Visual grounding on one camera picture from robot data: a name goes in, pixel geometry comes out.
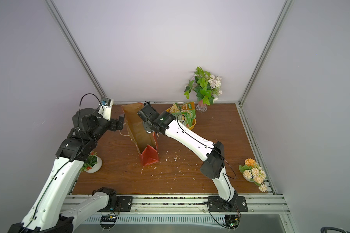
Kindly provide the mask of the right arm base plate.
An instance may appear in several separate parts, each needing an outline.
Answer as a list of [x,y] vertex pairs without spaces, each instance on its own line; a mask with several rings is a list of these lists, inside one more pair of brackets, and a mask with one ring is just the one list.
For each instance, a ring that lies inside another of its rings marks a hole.
[[243,196],[238,196],[235,201],[227,202],[219,196],[209,196],[205,202],[211,212],[248,212],[248,204]]

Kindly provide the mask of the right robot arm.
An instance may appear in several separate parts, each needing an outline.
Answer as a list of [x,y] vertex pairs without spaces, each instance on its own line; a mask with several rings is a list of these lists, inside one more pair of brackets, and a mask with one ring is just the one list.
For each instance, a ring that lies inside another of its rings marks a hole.
[[150,102],[145,102],[137,114],[143,120],[147,133],[166,135],[194,152],[203,162],[200,171],[211,179],[217,188],[216,205],[229,212],[237,210],[238,194],[227,175],[225,150],[221,142],[213,143],[200,137],[169,112],[159,114]]

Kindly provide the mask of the orange green mushroom soup packet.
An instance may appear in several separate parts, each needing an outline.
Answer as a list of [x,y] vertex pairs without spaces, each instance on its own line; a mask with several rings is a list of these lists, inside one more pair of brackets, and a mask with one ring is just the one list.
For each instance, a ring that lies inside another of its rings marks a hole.
[[194,102],[188,102],[188,103],[184,103],[181,105],[182,108],[182,115],[184,115],[186,117],[184,121],[184,125],[191,129],[196,122],[196,111],[195,111],[195,103]]

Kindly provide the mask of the yellow corn soup packet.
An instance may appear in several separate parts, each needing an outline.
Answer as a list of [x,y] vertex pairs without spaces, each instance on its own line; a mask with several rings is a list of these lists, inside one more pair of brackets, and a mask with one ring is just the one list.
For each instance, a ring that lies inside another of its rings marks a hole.
[[182,108],[178,103],[174,103],[169,110],[169,113],[171,113],[171,114],[177,114],[177,113],[181,113],[181,112],[182,112]]

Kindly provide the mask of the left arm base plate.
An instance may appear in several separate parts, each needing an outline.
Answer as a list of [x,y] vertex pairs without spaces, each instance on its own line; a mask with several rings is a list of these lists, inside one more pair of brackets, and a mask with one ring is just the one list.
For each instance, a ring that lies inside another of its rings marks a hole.
[[130,212],[132,203],[132,196],[117,196],[113,203],[108,204],[105,208],[98,210],[98,212]]

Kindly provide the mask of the red paper bag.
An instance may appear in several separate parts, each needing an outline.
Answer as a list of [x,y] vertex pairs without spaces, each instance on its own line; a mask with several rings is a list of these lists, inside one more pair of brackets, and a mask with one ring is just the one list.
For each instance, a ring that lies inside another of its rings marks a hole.
[[143,120],[138,112],[144,107],[143,103],[121,105],[125,114],[125,123],[131,141],[136,145],[141,165],[152,165],[159,161],[157,138],[154,133],[148,134],[143,126]]

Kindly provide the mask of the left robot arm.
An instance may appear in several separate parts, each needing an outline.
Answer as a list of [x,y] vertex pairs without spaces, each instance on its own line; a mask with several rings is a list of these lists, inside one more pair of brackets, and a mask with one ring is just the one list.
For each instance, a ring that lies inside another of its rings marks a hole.
[[111,119],[110,115],[110,107],[101,112],[93,108],[81,109],[74,115],[74,128],[57,150],[46,184],[23,220],[11,225],[10,233],[72,233],[99,210],[117,206],[116,190],[102,187],[78,206],[61,211],[98,140],[107,131],[123,128],[125,115],[121,114],[118,119]]

